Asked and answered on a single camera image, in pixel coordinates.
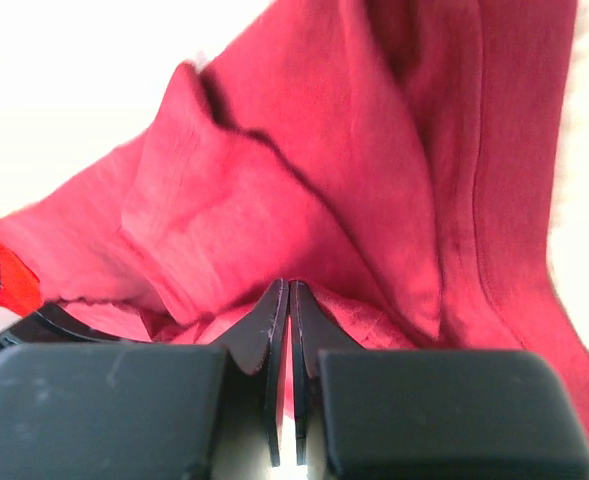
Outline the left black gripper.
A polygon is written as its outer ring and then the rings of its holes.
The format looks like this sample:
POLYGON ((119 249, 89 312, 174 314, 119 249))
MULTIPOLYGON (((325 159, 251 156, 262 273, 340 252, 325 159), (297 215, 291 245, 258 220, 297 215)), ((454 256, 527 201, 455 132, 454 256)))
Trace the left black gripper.
POLYGON ((0 352, 32 343, 132 343, 95 330, 55 304, 45 304, 25 317, 0 307, 0 352))

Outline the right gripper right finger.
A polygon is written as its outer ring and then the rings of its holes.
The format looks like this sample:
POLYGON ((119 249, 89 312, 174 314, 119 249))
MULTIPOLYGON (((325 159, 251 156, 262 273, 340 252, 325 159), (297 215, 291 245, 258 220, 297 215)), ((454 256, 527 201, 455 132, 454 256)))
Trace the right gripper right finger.
POLYGON ((589 479, 559 375, 522 350, 374 350, 290 286, 297 461, 311 479, 589 479))

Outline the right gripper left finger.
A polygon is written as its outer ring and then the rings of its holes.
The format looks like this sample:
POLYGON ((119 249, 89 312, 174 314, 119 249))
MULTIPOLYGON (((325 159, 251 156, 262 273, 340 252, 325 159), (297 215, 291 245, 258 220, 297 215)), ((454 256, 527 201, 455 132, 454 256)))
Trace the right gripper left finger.
POLYGON ((205 345, 0 352, 0 479, 267 479, 280 463, 289 286, 205 345))

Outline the dark red t-shirt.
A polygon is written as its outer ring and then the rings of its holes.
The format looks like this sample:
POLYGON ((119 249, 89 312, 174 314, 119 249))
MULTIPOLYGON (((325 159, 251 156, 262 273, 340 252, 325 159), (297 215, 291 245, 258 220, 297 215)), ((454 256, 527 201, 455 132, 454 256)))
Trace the dark red t-shirt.
POLYGON ((548 273, 573 1, 278 1, 0 242, 116 335, 207 342, 278 278, 374 348, 525 349, 589 435, 548 273))

